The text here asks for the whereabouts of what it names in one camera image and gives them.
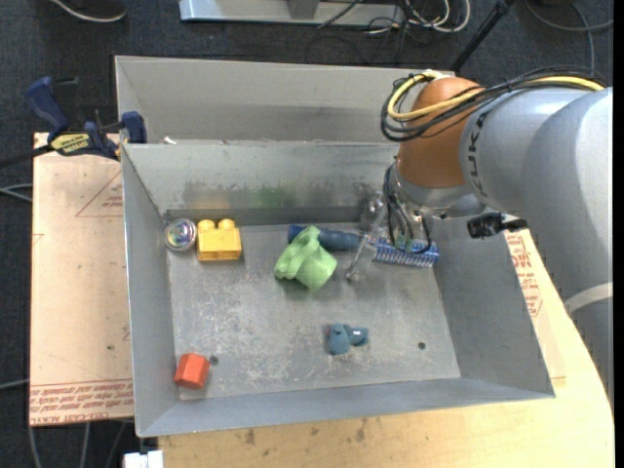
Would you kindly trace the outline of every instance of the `dark carpet floor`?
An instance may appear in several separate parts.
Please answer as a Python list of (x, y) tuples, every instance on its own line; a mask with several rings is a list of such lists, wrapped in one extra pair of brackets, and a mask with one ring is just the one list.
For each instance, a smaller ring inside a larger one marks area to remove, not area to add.
[[(422, 30), (403, 45), (395, 37), (384, 43), (342, 27), (182, 23), (179, 0), (123, 1), (130, 9), (126, 19), (96, 24), (75, 19), (43, 0), (0, 0), (0, 160), (27, 151), (32, 133), (47, 132), (49, 127), (24, 100), (25, 89), (42, 76), (78, 77), (82, 112), (91, 115), (97, 108), (109, 122), (117, 115), (112, 69), (116, 55), (448, 69), (498, 0), (471, 0), (470, 22), (459, 33)], [(584, 26), (583, 20), (594, 25), (613, 18), (614, 0), (528, 1), (559, 26)], [(591, 35), (558, 29), (536, 19), (525, 0), (518, 0), (459, 72), (492, 85), (553, 64), (594, 64), (612, 85), (613, 27)], [(30, 162), (0, 170), (0, 187), (31, 181)], [(28, 203), (0, 195), (0, 384), (28, 375), (30, 214)], [(35, 466), (26, 399), (26, 387), (0, 390), (2, 467)], [(78, 466), (84, 428), (38, 429), (43, 466)], [(104, 466), (119, 428), (120, 423), (113, 421), (92, 425), (87, 466)], [(129, 425), (117, 451), (121, 455), (137, 449)]]

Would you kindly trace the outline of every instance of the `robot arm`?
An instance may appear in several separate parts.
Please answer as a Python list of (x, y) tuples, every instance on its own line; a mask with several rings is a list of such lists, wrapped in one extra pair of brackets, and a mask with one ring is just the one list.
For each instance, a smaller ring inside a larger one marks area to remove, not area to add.
[[(384, 115), (404, 124), (393, 189), (430, 220), (465, 216), (473, 237), (527, 225), (612, 401), (613, 91), (539, 81), (489, 97), (474, 82), (435, 77), (411, 113), (387, 109), (390, 98)], [(475, 94), (484, 100), (470, 104)], [(468, 108), (454, 114), (462, 96)]]

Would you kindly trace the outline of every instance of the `orange cube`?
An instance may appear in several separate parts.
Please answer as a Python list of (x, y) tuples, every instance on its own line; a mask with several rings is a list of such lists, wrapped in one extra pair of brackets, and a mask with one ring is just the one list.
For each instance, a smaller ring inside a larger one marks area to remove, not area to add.
[(184, 388), (199, 390), (206, 384), (210, 367), (211, 363), (206, 357), (198, 354), (184, 354), (179, 359), (174, 381)]

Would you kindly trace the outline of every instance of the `cardboard sheet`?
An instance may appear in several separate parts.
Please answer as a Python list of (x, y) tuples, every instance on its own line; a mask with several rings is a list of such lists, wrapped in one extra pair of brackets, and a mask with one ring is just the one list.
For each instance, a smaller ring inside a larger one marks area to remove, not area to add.
[(46, 154), (33, 193), (29, 422), (132, 417), (121, 166)]

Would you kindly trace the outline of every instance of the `metal stand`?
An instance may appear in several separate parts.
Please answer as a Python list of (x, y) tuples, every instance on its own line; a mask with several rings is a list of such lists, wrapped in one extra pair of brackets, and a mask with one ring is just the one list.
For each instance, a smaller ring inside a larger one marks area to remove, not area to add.
[[(182, 21), (229, 20), (322, 24), (344, 10), (350, 2), (322, 0), (180, 0)], [(399, 20), (394, 5), (357, 4), (339, 25), (365, 26), (376, 18)]]
[(496, 23), (505, 16), (509, 12), (509, 9), (514, 4), (516, 0), (499, 0), (496, 2), (496, 6), (489, 13), (489, 16), (485, 20), (485, 22), (477, 31), (477, 34), (473, 37), (470, 43), (466, 46), (463, 52), (459, 55), (459, 57), (455, 60), (455, 62), (450, 66), (450, 70), (455, 73), (459, 73), (459, 69), (464, 65), (466, 60), (470, 57), (470, 55), (475, 52), (477, 47), (484, 41), (488, 33), (494, 28)]

